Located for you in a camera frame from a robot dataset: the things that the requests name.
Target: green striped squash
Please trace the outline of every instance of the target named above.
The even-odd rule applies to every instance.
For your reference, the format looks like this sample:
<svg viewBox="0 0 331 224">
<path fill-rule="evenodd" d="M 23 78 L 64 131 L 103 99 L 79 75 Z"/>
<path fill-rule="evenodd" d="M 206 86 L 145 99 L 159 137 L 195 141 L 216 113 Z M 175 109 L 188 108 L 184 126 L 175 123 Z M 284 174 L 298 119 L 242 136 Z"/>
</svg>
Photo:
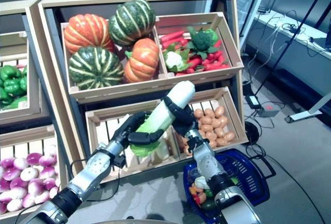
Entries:
<svg viewBox="0 0 331 224">
<path fill-rule="evenodd" d="M 101 47 L 81 47 L 69 60 L 69 75 L 79 89 L 122 83 L 123 66 L 118 57 Z"/>
<path fill-rule="evenodd" d="M 132 0 L 121 4 L 109 20 L 109 34 L 118 45 L 131 45 L 152 31 L 155 13 L 148 1 Z"/>
</svg>

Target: orange pumpkin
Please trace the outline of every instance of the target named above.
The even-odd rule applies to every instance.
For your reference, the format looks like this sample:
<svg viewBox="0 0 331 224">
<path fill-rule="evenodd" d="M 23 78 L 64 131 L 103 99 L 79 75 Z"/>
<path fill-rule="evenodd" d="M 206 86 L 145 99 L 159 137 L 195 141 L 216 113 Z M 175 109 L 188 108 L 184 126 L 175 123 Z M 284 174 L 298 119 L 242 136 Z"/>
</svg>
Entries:
<svg viewBox="0 0 331 224">
<path fill-rule="evenodd" d="M 140 39 L 134 44 L 132 53 L 126 54 L 129 60 L 125 65 L 124 75 L 129 83 L 152 79 L 159 63 L 159 49 L 154 41 Z"/>
<path fill-rule="evenodd" d="M 94 46 L 115 51 L 115 45 L 109 37 L 108 22 L 95 14 L 78 14 L 69 19 L 64 30 L 65 45 L 74 54 L 80 47 Z"/>
</svg>

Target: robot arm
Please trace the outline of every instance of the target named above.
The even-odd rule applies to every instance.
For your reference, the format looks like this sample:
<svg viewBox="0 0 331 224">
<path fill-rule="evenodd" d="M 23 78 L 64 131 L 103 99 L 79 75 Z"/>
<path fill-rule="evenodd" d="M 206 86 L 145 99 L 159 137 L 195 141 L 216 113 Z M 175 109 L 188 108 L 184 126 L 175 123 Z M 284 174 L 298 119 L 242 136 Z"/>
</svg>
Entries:
<svg viewBox="0 0 331 224">
<path fill-rule="evenodd" d="M 197 162 L 199 173 L 206 178 L 215 202 L 221 211 L 220 222 L 228 224 L 261 224 L 253 206 L 233 184 L 222 165 L 215 159 L 214 152 L 198 132 L 198 123 L 188 106 L 181 109 L 168 97 L 164 98 L 168 109 L 174 114 L 175 130 L 188 139 L 189 149 Z M 113 165 L 122 168 L 125 157 L 120 155 L 129 144 L 150 144 L 156 142 L 164 130 L 155 133 L 134 132 L 144 122 L 149 112 L 135 114 L 128 118 L 115 132 L 108 145 L 100 144 L 87 161 L 86 167 L 78 173 L 52 200 L 42 204 L 21 223 L 24 224 L 63 224 L 97 189 L 100 182 L 109 174 Z"/>
</svg>

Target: pumpkin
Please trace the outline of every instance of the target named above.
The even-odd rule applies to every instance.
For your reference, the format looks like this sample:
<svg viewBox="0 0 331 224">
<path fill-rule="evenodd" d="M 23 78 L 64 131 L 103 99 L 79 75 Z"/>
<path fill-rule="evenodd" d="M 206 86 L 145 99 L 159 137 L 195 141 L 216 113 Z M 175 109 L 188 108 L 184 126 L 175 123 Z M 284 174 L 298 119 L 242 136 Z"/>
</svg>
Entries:
<svg viewBox="0 0 331 224">
<path fill-rule="evenodd" d="M 124 75 L 129 83 L 143 82 L 152 79 L 159 63 L 159 49 L 149 38 L 138 40 L 132 52 L 126 52 L 128 62 Z"/>
<path fill-rule="evenodd" d="M 107 20 L 95 14 L 78 14 L 71 17 L 64 30 L 64 39 L 71 54 L 85 46 L 103 47 L 111 52 L 115 51 L 115 45 L 109 37 Z"/>
<path fill-rule="evenodd" d="M 109 33 L 120 46 L 134 44 L 151 32 L 155 24 L 155 12 L 145 0 L 132 0 L 119 5 L 111 16 Z"/>
<path fill-rule="evenodd" d="M 69 75 L 79 89 L 121 84 L 123 67 L 118 57 L 100 47 L 81 47 L 69 60 Z"/>
</svg>

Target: white stand base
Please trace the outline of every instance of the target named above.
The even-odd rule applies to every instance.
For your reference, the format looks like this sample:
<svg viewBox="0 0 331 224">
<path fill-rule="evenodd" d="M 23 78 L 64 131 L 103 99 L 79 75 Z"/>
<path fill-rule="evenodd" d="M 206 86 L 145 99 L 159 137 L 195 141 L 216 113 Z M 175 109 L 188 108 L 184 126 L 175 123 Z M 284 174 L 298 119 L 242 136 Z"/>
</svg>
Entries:
<svg viewBox="0 0 331 224">
<path fill-rule="evenodd" d="M 316 112 L 311 114 L 311 113 L 309 113 L 309 111 L 304 111 L 304 112 L 301 112 L 301 113 L 289 115 L 288 117 L 285 118 L 285 120 L 286 120 L 286 122 L 295 122 L 295 121 L 298 121 L 298 120 L 302 120 L 302 119 L 305 119 L 305 118 L 316 116 L 318 114 L 322 114 L 322 112 L 317 110 Z"/>
</svg>

